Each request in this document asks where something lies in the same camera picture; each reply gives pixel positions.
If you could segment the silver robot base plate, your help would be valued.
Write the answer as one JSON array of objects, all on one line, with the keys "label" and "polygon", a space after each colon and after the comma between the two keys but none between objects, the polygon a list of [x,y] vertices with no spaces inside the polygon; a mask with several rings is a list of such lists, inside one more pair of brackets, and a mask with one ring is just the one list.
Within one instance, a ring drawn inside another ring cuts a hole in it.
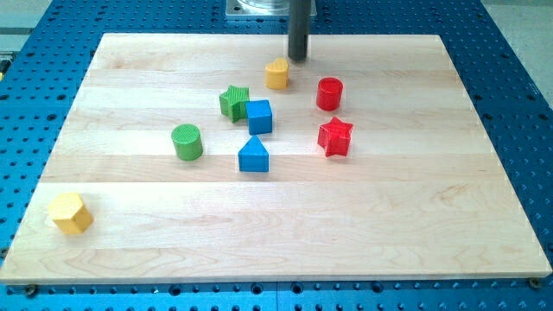
[{"label": "silver robot base plate", "polygon": [[280,18],[289,15],[290,0],[225,0],[227,19]]}]

